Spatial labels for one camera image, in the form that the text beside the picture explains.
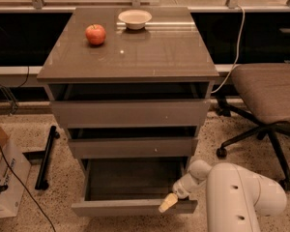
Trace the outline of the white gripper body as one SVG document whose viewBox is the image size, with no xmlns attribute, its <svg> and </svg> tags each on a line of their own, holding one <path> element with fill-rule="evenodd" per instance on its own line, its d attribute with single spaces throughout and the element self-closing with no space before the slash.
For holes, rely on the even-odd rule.
<svg viewBox="0 0 290 232">
<path fill-rule="evenodd" d="M 201 188 L 204 184 L 204 180 L 195 178 L 190 173 L 187 173 L 174 183 L 172 191 L 179 199 L 185 199 L 194 190 Z"/>
</svg>

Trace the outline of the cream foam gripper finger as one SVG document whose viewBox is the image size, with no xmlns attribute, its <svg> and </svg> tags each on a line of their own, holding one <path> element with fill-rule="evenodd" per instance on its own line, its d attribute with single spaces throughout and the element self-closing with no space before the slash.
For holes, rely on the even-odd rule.
<svg viewBox="0 0 290 232">
<path fill-rule="evenodd" d="M 163 199 L 162 203 L 159 206 L 159 211 L 161 213 L 166 212 L 172 206 L 174 206 L 178 202 L 178 196 L 175 193 L 169 193 Z"/>
</svg>

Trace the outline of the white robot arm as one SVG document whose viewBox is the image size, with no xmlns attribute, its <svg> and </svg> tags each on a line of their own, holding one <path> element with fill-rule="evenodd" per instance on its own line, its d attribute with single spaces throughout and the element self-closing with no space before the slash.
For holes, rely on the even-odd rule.
<svg viewBox="0 0 290 232">
<path fill-rule="evenodd" d="M 281 185 L 234 163 L 193 161 L 159 206 L 164 213 L 193 191 L 206 188 L 208 232 L 261 232 L 260 216 L 277 216 L 287 205 Z"/>
</svg>

